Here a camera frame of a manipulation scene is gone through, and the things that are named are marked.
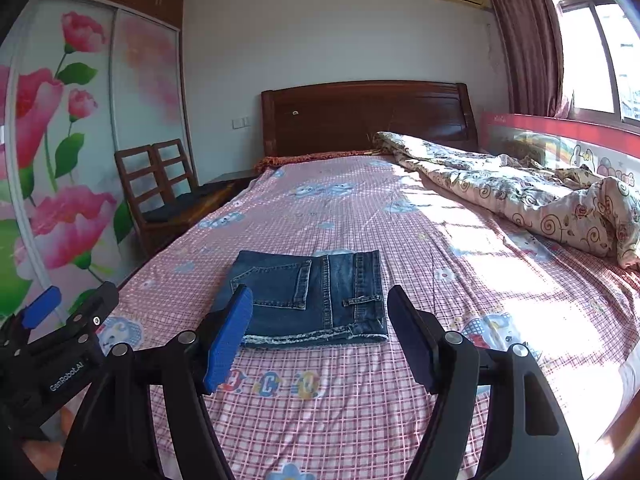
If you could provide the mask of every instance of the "bed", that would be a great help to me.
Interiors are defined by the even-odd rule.
[[[271,156],[367,149],[378,130],[478,149],[463,84],[316,85],[264,92],[262,105]],[[380,250],[385,293],[402,285],[416,307],[481,346],[526,342],[586,478],[610,460],[596,443],[640,386],[638,274],[534,237],[391,156],[316,160],[267,170],[149,261],[101,327],[104,349],[158,346],[197,326],[239,250]],[[236,478],[403,478],[434,398],[389,332],[384,344],[241,349],[205,400]],[[488,399],[479,390],[460,479],[478,462]],[[164,472],[179,478],[160,388],[152,405]]]

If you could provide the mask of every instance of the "wardrobe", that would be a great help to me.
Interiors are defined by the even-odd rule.
[[[143,262],[113,153],[190,152],[181,26],[182,0],[31,0],[0,45],[0,319],[54,285],[48,332]]]

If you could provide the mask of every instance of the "metal bolt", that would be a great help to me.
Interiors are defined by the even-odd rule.
[[[513,353],[519,357],[526,357],[527,355],[529,355],[529,349],[524,345],[513,345],[511,349],[513,350]]]
[[[195,332],[192,332],[191,330],[187,330],[185,332],[182,332],[178,336],[178,341],[180,343],[182,343],[183,345],[191,344],[194,341],[196,341],[196,334],[195,334]]]
[[[462,343],[462,334],[459,332],[447,332],[444,335],[444,340],[452,345],[459,345]]]
[[[111,349],[111,353],[116,357],[120,357],[121,355],[126,354],[128,349],[129,347],[127,347],[125,343],[118,343]]]

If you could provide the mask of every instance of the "window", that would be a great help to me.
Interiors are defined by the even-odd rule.
[[[614,0],[560,0],[570,118],[640,128],[640,40]]]

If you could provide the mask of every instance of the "window pane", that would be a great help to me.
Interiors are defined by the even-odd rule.
[[[616,69],[622,115],[640,120],[640,40],[618,4],[596,10]]]
[[[565,12],[561,25],[566,83],[574,89],[575,107],[613,113],[609,67],[591,10]]]

